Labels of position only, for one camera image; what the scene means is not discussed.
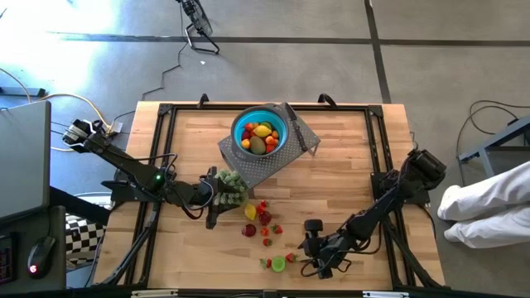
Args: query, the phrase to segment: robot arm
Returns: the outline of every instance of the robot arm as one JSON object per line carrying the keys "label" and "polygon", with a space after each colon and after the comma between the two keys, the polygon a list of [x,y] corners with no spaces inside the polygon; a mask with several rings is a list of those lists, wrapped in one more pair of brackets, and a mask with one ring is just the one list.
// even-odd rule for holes
{"label": "robot arm", "polygon": [[[75,120],[63,135],[63,142],[79,153],[91,152],[115,166],[122,173],[122,178],[104,181],[102,184],[112,190],[111,200],[116,202],[167,202],[180,206],[192,219],[198,219],[202,210],[208,208],[206,228],[212,229],[217,217],[237,205],[214,204],[213,198],[219,192],[237,192],[215,178],[217,169],[211,167],[206,175],[200,177],[199,184],[188,184],[175,180],[176,174],[171,171],[171,163],[165,162],[161,168],[143,164],[140,161],[153,158],[137,159],[110,143],[99,121],[94,123]],[[195,216],[190,211],[200,210]]]}
{"label": "robot arm", "polygon": [[310,262],[315,271],[304,273],[307,263],[301,270],[303,276],[318,274],[320,279],[331,278],[332,268],[339,269],[348,253],[363,253],[365,245],[370,239],[377,224],[390,227],[391,237],[403,252],[405,258],[412,264],[416,274],[424,284],[440,286],[433,281],[420,263],[412,255],[405,243],[398,239],[392,231],[391,224],[383,220],[402,202],[414,196],[419,190],[432,190],[437,187],[445,177],[446,166],[438,161],[426,150],[416,149],[409,152],[400,171],[392,170],[382,180],[380,187],[384,195],[375,201],[367,210],[352,214],[342,226],[331,235],[319,237],[323,224],[319,219],[310,219],[305,222],[306,240],[299,248],[311,258]]}

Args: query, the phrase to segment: butcher block tabletop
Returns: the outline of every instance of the butcher block tabletop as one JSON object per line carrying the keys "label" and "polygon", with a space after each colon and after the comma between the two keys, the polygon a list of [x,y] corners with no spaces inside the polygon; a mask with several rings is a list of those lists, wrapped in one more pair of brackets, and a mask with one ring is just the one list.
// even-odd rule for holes
{"label": "butcher block tabletop", "polygon": [[[157,111],[162,102],[140,102],[134,115],[127,153],[149,156]],[[228,169],[219,152],[218,141],[230,134],[234,118],[241,110],[182,110],[176,115],[171,152],[178,154],[177,179],[198,183],[200,175],[211,166]],[[386,290],[392,288],[384,241],[374,255],[347,256],[352,265],[346,273],[334,270],[334,277],[319,280],[302,277],[302,263],[288,263],[281,273],[260,267],[261,258],[286,256],[304,239],[304,221],[322,219],[324,232],[333,233],[351,214],[366,209],[373,202],[370,173],[373,171],[364,114],[360,112],[299,111],[300,117],[321,139],[315,156],[302,155],[258,185],[257,204],[265,199],[273,224],[280,224],[282,234],[272,233],[272,246],[263,246],[258,219],[250,221],[243,208],[221,214],[213,230],[202,219],[189,219],[181,208],[163,204],[152,257],[149,288],[190,289],[281,289],[281,290]],[[412,149],[405,108],[401,104],[383,105],[393,165],[401,166]],[[162,125],[158,153],[163,151],[169,117]],[[378,124],[373,120],[374,131]],[[379,133],[375,133],[378,152],[382,151]],[[380,161],[385,171],[383,160]],[[131,247],[139,203],[126,203],[113,211],[102,243],[94,282],[104,280],[120,263]],[[148,219],[151,208],[147,209]],[[403,208],[410,249],[434,280],[444,284],[431,222],[417,206]],[[258,232],[251,238],[241,234],[252,223]],[[378,229],[372,236],[372,251],[378,246]],[[396,258],[399,274],[405,281],[402,257]],[[142,271],[144,248],[138,254],[135,279]]]}

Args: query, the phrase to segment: white pants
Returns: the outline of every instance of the white pants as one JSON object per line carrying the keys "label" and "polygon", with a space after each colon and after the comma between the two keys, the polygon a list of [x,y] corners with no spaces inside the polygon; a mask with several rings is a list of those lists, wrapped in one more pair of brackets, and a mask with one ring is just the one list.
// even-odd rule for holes
{"label": "white pants", "polygon": [[[476,219],[493,212],[496,214]],[[470,248],[530,241],[530,161],[470,186],[449,187],[438,217],[458,221],[444,235]]]}

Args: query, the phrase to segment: gray floor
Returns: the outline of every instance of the gray floor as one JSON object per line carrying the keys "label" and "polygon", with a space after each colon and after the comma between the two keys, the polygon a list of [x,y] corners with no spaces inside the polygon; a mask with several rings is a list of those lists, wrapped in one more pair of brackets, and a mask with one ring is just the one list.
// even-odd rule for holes
{"label": "gray floor", "polygon": [[[26,85],[52,93],[75,92],[91,100],[110,121],[133,110],[142,93],[160,84],[176,64],[181,43],[59,41],[45,31],[179,36],[175,1],[49,1],[11,4],[0,19],[0,65]],[[530,4],[524,0],[373,0],[378,33],[385,39],[530,40]],[[204,0],[216,36],[369,38],[360,0]],[[16,38],[25,34],[32,38]],[[326,92],[337,102],[381,103],[371,45],[224,43],[220,56],[189,48],[182,68],[165,76],[166,88],[146,100],[315,101]],[[416,140],[448,165],[447,178],[432,192],[436,213],[443,190],[460,182],[455,140],[471,103],[479,99],[530,104],[528,47],[383,46],[393,103],[404,103]],[[1,85],[14,86],[0,75]],[[53,118],[95,119],[76,99],[53,99]],[[0,106],[23,104],[0,99]],[[514,110],[523,116],[528,110]],[[132,118],[124,118],[126,130]],[[491,131],[511,118],[499,110],[477,117]],[[487,136],[468,127],[460,148]],[[60,140],[53,136],[60,146]],[[125,147],[127,136],[117,144]],[[483,176],[480,165],[465,169],[468,181]],[[51,183],[70,193],[105,191],[101,180],[113,168],[95,156],[52,152]],[[530,245],[473,250],[448,243],[448,227],[435,216],[446,283],[455,289],[530,296]]]}

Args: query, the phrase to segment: knife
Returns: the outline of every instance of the knife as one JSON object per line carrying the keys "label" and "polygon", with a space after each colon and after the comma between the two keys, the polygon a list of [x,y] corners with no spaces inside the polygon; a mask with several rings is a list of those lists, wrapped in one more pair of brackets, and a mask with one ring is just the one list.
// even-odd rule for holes
{"label": "knife", "polygon": [[291,120],[292,126],[295,128],[295,134],[298,138],[298,142],[300,143],[301,150],[305,152],[307,151],[307,146],[306,142],[304,141],[304,137],[301,135],[300,125],[298,125],[298,117],[296,116],[295,110],[292,109],[289,103],[285,103],[285,107],[287,110],[287,114],[289,115],[289,118]]}

